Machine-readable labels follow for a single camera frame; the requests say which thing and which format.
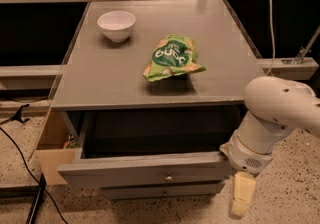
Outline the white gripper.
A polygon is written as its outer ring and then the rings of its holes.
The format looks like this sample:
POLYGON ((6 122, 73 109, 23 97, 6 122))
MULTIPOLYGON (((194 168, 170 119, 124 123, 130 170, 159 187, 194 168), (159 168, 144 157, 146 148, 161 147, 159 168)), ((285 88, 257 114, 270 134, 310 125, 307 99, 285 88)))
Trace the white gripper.
POLYGON ((243 217, 249 209, 256 188, 256 179, 253 175, 259 175, 263 171, 271 162, 272 155, 258 154, 245 147, 238 138, 237 130, 219 150, 228 158, 230 165, 240 171, 231 179, 230 214, 243 217))

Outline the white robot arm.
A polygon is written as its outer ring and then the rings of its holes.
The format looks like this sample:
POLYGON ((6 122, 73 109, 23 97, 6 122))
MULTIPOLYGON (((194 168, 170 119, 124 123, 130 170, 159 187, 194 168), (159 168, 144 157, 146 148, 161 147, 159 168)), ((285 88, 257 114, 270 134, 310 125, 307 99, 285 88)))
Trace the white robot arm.
POLYGON ((298 128, 320 137, 320 99, 308 85, 262 76, 244 90, 247 113, 230 140, 220 146, 235 170, 230 214, 241 218, 252 201, 256 176, 271 162, 276 144, 298 128))

